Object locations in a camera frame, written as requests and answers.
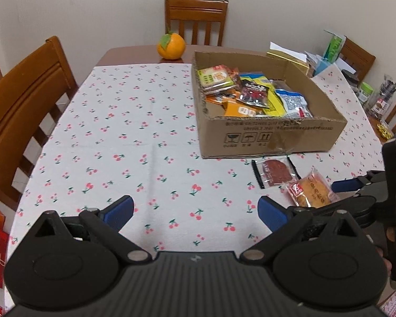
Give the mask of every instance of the pastry package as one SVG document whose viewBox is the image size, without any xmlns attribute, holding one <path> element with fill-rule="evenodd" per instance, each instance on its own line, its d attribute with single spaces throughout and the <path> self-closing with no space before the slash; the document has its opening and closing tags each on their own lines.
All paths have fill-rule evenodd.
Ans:
<svg viewBox="0 0 396 317">
<path fill-rule="evenodd" d="M 261 189 L 301 178 L 288 156 L 277 156 L 261 161 L 252 160 L 251 164 Z"/>
<path fill-rule="evenodd" d="M 304 178 L 288 182 L 287 191 L 295 204 L 302 207 L 318 208 L 339 201 L 339 197 L 315 168 Z"/>
<path fill-rule="evenodd" d="M 205 95 L 216 95 L 222 92 L 233 93 L 240 90 L 239 70 L 237 68 L 231 70 L 225 65 L 216 65 L 198 70 L 198 77 Z"/>
</svg>

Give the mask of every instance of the cardboard box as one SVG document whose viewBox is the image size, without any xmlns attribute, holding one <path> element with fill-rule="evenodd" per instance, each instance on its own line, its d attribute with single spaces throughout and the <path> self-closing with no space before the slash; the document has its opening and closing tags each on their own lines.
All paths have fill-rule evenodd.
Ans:
<svg viewBox="0 0 396 317">
<path fill-rule="evenodd" d="M 223 117 L 222 106 L 206 103 L 197 76 L 197 70 L 219 64 L 238 67 L 242 72 L 262 71 L 267 78 L 284 80 L 292 90 L 305 97 L 314 118 Z M 328 96 L 296 65 L 285 59 L 195 52 L 192 90 L 204 159 L 328 151 L 347 123 Z"/>
</svg>

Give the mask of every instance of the gold decoration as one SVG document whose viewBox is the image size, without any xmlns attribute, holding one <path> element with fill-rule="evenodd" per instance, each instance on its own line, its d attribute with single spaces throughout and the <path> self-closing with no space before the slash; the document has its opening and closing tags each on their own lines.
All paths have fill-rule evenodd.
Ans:
<svg viewBox="0 0 396 317">
<path fill-rule="evenodd" d="M 387 129 L 386 126 L 384 126 L 383 124 L 377 124 L 377 129 L 380 132 L 381 136 L 385 139 L 385 140 L 389 140 L 393 137 L 393 135 L 390 133 L 389 129 Z"/>
</svg>

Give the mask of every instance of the snack package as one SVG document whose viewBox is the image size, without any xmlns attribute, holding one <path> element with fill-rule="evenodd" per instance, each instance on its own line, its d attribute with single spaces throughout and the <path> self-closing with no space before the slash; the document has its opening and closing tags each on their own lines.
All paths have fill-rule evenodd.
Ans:
<svg viewBox="0 0 396 317">
<path fill-rule="evenodd" d="M 242 89 L 242 81 L 241 81 L 241 77 L 239 76 L 239 69 L 238 68 L 229 69 L 228 74 L 232 79 L 232 81 L 235 83 L 236 91 L 240 92 Z"/>
<path fill-rule="evenodd" d="M 225 65 L 198 70 L 198 77 L 204 91 L 217 90 L 234 85 Z"/>
<path fill-rule="evenodd" d="M 204 95 L 210 96 L 210 95 L 219 95 L 219 94 L 233 94 L 234 92 L 236 92 L 235 85 L 230 87 L 222 87 L 216 89 L 211 88 L 209 90 L 204 90 Z"/>
<path fill-rule="evenodd" d="M 239 97 L 239 92 L 235 91 L 234 93 L 227 92 L 217 95 L 207 95 L 206 101 L 223 106 L 224 102 L 237 102 L 236 99 L 238 97 Z"/>
<path fill-rule="evenodd" d="M 225 107 L 224 116 L 256 116 L 260 111 L 251 106 L 246 106 L 241 103 L 235 102 L 224 102 Z"/>
<path fill-rule="evenodd" d="M 286 118 L 312 118 L 313 115 L 308 110 L 308 105 L 305 98 L 295 92 L 288 92 L 287 90 L 276 89 L 277 95 L 283 102 L 283 107 L 286 110 L 284 117 Z"/>
<path fill-rule="evenodd" d="M 292 92 L 292 89 L 287 85 L 286 82 L 282 80 L 269 80 L 269 81 L 275 87 L 275 89 L 283 89 L 283 90 L 287 90 L 288 92 Z"/>
<path fill-rule="evenodd" d="M 287 183 L 287 190 L 297 206 L 323 207 L 339 200 L 316 169 L 304 178 Z"/>
<path fill-rule="evenodd" d="M 238 100 L 247 105 L 267 108 L 267 87 L 249 80 L 242 80 L 242 90 Z"/>
<path fill-rule="evenodd" d="M 275 86 L 263 73 L 241 73 L 241 80 L 242 82 L 245 80 L 251 81 L 267 88 L 266 107 L 263 108 L 264 115 L 259 116 L 282 117 L 286 114 L 283 102 L 276 93 Z"/>
<path fill-rule="evenodd" d="M 277 156 L 262 161 L 252 160 L 251 165 L 261 189 L 300 179 L 288 156 Z"/>
</svg>

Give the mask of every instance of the white tablecloth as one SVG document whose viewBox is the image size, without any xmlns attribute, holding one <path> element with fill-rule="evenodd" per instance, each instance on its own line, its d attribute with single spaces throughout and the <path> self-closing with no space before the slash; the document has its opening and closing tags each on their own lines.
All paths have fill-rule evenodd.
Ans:
<svg viewBox="0 0 396 317">
<path fill-rule="evenodd" d="M 290 198 L 282 186 L 261 190 L 249 159 L 200 157 L 190 75 L 189 64 L 95 67 L 35 166 L 8 255 L 43 211 L 73 216 L 124 194 L 133 197 L 135 213 L 121 233 L 152 254 L 239 254 L 269 235 L 258 199 L 269 195 L 288 206 Z M 328 153 L 291 156 L 300 175 L 314 165 L 331 182 L 383 169 L 381 144 L 338 68 L 313 80 L 348 124 Z"/>
</svg>

